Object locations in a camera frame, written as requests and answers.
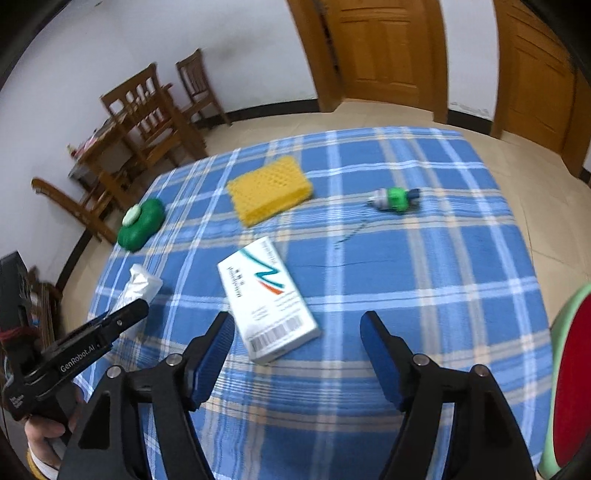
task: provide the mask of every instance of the green soap dish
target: green soap dish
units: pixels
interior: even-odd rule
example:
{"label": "green soap dish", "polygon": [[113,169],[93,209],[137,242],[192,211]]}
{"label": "green soap dish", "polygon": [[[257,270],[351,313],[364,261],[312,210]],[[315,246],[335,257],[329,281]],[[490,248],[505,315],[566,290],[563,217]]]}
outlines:
{"label": "green soap dish", "polygon": [[164,204],[155,198],[131,207],[123,218],[117,243],[129,252],[137,252],[164,223]]}

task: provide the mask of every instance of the white box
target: white box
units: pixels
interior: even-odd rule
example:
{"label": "white box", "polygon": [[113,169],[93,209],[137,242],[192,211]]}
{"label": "white box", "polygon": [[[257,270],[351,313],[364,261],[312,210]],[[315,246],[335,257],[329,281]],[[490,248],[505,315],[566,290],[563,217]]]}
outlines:
{"label": "white box", "polygon": [[253,362],[266,364],[320,335],[268,237],[241,248],[217,269]]}

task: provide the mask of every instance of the white wall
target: white wall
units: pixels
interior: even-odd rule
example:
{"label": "white wall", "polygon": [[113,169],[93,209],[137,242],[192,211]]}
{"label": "white wall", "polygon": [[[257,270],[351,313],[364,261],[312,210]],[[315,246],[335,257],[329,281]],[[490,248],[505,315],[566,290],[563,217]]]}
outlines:
{"label": "white wall", "polygon": [[83,228],[36,196],[31,179],[79,198],[66,145],[106,119],[99,96],[156,61],[185,105],[174,64],[197,47],[227,111],[317,97],[284,1],[73,0],[0,91],[0,255],[18,249],[43,279],[57,280]]}
{"label": "white wall", "polygon": [[446,30],[451,110],[492,120],[499,42],[492,0],[440,0]]}

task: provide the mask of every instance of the yellow sponge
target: yellow sponge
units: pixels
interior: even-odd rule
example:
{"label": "yellow sponge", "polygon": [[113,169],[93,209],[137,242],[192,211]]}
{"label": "yellow sponge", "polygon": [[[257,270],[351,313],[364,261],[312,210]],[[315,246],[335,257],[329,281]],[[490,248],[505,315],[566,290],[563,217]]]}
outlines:
{"label": "yellow sponge", "polygon": [[312,184],[294,157],[281,157],[229,181],[228,192],[240,221],[252,226],[309,198]]}

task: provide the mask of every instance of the blue gripper pad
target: blue gripper pad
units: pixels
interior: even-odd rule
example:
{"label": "blue gripper pad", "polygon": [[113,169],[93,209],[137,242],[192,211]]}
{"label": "blue gripper pad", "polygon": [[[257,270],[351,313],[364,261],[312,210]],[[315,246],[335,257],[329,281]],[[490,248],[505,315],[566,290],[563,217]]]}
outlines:
{"label": "blue gripper pad", "polygon": [[399,389],[400,373],[384,343],[390,338],[390,334],[375,312],[363,314],[359,330],[361,341],[386,400],[400,410],[404,399]]}
{"label": "blue gripper pad", "polygon": [[195,370],[191,399],[197,405],[207,401],[211,396],[213,386],[216,384],[220,371],[222,371],[233,341],[234,318],[232,318],[232,315],[227,315],[217,335],[210,343],[199,368]]}

